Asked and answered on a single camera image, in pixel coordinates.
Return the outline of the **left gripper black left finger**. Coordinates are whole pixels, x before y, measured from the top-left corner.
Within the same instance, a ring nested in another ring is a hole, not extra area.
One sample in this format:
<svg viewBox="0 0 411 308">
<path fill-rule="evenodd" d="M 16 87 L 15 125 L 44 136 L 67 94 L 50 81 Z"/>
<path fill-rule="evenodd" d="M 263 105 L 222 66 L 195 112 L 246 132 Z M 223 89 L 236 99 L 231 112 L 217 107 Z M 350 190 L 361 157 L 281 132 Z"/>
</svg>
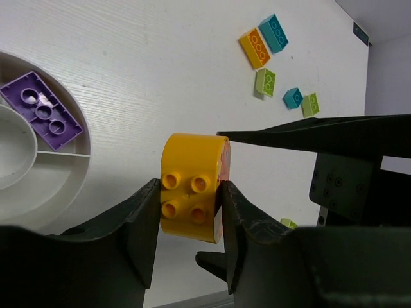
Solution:
<svg viewBox="0 0 411 308">
<path fill-rule="evenodd" d="M 142 307 L 152 281 L 160 181 L 60 235 L 1 227 L 2 307 Z"/>
</svg>

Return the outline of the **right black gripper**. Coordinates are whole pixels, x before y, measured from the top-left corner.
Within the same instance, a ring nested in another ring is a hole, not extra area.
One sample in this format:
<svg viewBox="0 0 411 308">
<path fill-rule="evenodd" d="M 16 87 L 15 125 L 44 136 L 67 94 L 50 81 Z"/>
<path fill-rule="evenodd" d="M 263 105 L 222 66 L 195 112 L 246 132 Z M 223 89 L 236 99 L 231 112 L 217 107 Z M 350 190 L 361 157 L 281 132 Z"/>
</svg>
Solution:
<svg viewBox="0 0 411 308">
<path fill-rule="evenodd" d="M 409 157 L 409 114 L 311 117 L 217 134 L 234 142 L 319 153 L 309 192 L 310 200 L 320 205 L 319 227 L 410 226 L 410 175 L 382 170 L 380 159 L 351 158 Z"/>
</svg>

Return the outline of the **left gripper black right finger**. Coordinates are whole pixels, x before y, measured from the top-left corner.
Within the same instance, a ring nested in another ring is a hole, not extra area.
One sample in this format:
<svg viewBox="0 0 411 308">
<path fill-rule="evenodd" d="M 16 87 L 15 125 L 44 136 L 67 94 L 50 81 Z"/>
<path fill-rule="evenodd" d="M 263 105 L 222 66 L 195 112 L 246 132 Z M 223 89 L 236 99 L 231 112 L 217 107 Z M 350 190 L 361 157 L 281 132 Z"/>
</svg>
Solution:
<svg viewBox="0 0 411 308">
<path fill-rule="evenodd" d="M 409 307 L 410 229 L 288 228 L 230 181 L 217 276 L 240 307 Z"/>
</svg>

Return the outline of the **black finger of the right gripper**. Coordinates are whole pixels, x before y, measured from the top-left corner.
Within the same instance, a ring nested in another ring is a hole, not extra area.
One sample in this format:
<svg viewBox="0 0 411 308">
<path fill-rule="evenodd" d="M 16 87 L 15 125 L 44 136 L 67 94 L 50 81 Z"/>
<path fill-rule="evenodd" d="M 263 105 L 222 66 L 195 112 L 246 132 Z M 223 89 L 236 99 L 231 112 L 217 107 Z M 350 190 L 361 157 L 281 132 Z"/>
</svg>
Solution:
<svg viewBox="0 0 411 308">
<path fill-rule="evenodd" d="M 223 252 L 199 251 L 195 255 L 196 263 L 224 282 L 227 282 L 227 259 Z"/>
</svg>

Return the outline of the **orange yellow lego piece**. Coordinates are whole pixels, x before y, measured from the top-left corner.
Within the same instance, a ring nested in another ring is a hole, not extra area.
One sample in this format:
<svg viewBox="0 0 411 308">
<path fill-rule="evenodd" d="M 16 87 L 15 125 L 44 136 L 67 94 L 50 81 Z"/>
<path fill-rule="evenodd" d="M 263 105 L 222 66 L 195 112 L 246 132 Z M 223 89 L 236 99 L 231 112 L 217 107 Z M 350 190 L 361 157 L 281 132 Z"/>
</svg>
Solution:
<svg viewBox="0 0 411 308">
<path fill-rule="evenodd" d="M 174 133 L 161 158 L 162 231 L 208 243 L 223 235 L 219 186 L 229 179 L 227 137 Z"/>
</svg>

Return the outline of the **purple lego brick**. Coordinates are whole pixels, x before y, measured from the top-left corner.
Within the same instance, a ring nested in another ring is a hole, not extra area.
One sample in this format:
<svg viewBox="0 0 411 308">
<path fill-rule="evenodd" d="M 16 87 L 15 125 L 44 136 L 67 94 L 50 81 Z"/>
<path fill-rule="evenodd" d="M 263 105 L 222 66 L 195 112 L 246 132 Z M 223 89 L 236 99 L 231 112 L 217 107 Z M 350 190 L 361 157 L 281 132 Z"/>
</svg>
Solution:
<svg viewBox="0 0 411 308">
<path fill-rule="evenodd" d="M 3 85 L 1 95 L 53 151 L 83 133 L 79 122 L 35 71 Z"/>
</svg>

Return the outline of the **lime lego brick lower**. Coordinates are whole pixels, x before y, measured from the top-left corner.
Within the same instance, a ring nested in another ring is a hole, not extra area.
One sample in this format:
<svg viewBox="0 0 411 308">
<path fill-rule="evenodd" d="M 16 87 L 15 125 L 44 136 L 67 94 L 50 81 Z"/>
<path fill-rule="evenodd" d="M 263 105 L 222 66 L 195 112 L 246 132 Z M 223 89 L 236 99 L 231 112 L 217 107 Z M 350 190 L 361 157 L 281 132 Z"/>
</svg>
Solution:
<svg viewBox="0 0 411 308">
<path fill-rule="evenodd" d="M 295 230 L 298 227 L 297 223 L 288 218 L 281 218 L 280 222 L 291 230 Z"/>
</svg>

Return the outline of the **lime lego brick upper right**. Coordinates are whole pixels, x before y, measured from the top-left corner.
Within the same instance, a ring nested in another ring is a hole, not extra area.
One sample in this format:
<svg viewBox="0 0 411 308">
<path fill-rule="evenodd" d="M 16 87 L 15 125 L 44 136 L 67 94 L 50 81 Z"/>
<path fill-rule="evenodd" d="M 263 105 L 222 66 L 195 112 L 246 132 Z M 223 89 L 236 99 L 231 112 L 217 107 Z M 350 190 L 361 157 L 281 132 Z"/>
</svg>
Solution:
<svg viewBox="0 0 411 308">
<path fill-rule="evenodd" d="M 302 103 L 302 114 L 304 118 L 313 117 L 320 112 L 317 93 L 314 92 L 304 97 Z"/>
</svg>

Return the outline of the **white divided round container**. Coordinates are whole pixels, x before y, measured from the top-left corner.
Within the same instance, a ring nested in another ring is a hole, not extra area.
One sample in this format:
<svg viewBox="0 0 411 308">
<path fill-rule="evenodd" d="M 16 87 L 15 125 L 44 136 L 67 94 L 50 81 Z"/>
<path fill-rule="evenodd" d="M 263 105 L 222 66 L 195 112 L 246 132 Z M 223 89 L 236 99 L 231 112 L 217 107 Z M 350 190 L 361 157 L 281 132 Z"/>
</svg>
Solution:
<svg viewBox="0 0 411 308">
<path fill-rule="evenodd" d="M 73 95 L 54 76 L 1 52 L 1 87 L 35 71 L 83 128 L 53 151 L 1 95 L 1 224 L 38 230 L 58 217 L 80 192 L 91 163 L 91 135 Z"/>
</svg>

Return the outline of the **small blue lego brick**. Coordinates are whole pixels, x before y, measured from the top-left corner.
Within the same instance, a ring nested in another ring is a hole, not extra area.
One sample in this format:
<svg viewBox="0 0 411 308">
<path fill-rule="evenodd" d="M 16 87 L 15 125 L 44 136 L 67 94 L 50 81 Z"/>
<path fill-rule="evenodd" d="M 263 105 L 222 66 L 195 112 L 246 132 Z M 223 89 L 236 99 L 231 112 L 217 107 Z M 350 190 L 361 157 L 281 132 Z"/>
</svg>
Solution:
<svg viewBox="0 0 411 308">
<path fill-rule="evenodd" d="M 300 107 L 303 101 L 303 95 L 298 87 L 292 88 L 283 96 L 283 101 L 288 109 L 296 109 Z"/>
</svg>

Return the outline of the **right blue corner label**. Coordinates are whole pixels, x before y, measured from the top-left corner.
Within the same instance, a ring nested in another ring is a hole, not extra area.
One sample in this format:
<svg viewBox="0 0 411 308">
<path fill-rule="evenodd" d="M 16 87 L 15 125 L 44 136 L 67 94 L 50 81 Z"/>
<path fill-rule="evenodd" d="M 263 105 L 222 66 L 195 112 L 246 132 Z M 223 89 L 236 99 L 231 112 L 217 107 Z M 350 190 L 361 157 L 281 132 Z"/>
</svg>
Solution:
<svg viewBox="0 0 411 308">
<path fill-rule="evenodd" d="M 356 22 L 353 22 L 353 33 L 354 33 L 366 46 L 369 46 L 369 35 L 368 35 Z"/>
</svg>

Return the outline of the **lime long lego brick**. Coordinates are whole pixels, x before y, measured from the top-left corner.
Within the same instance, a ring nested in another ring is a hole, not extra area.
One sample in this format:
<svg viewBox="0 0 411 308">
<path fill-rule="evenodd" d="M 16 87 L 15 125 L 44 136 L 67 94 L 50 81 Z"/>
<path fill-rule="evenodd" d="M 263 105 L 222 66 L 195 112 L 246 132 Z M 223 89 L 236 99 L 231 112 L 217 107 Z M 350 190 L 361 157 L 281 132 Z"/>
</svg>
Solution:
<svg viewBox="0 0 411 308">
<path fill-rule="evenodd" d="M 255 89 L 258 93 L 273 97 L 276 74 L 267 68 L 256 72 Z"/>
</svg>

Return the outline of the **blue long lego brick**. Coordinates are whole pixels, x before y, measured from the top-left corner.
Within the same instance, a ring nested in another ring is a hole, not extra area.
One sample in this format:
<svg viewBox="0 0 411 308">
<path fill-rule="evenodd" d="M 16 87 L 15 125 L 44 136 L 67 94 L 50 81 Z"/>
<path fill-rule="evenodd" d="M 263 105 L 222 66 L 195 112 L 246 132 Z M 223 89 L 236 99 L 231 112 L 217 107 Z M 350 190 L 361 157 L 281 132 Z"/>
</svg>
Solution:
<svg viewBox="0 0 411 308">
<path fill-rule="evenodd" d="M 276 14 L 264 19 L 258 28 L 272 53 L 282 51 L 289 43 Z"/>
</svg>

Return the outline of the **orange long lego brick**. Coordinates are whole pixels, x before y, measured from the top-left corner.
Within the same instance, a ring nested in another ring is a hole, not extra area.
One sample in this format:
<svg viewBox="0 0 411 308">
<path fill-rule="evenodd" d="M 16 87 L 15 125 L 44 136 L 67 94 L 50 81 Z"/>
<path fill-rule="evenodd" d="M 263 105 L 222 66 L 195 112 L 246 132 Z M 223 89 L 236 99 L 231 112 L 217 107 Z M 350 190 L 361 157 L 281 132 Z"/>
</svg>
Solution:
<svg viewBox="0 0 411 308">
<path fill-rule="evenodd" d="M 263 68 L 270 60 L 270 52 L 257 28 L 242 35 L 238 42 L 253 69 Z"/>
</svg>

